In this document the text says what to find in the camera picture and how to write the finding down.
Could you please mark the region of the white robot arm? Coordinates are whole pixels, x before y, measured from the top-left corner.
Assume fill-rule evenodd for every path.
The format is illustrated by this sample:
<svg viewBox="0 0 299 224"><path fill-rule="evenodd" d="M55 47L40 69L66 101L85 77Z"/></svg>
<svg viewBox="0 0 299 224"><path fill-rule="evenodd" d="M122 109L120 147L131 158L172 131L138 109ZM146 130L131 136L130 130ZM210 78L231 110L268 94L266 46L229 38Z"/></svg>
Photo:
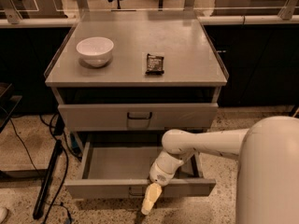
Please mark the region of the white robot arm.
<svg viewBox="0 0 299 224"><path fill-rule="evenodd" d="M299 224L299 119L270 117L248 129L212 133L169 130L149 171L141 212L197 152L238 160L235 224Z"/></svg>

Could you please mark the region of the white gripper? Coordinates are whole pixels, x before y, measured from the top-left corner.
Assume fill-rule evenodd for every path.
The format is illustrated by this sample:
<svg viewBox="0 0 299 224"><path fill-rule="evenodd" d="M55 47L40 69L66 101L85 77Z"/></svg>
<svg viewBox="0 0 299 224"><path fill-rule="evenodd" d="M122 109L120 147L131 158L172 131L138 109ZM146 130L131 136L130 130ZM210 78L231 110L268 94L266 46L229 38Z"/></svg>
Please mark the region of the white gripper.
<svg viewBox="0 0 299 224"><path fill-rule="evenodd" d="M159 161L158 159L151 165L149 170L150 184L145 192L144 200L141 206L141 213L148 215L162 194L162 187L165 187L173 179L175 172L179 168L177 161Z"/></svg>

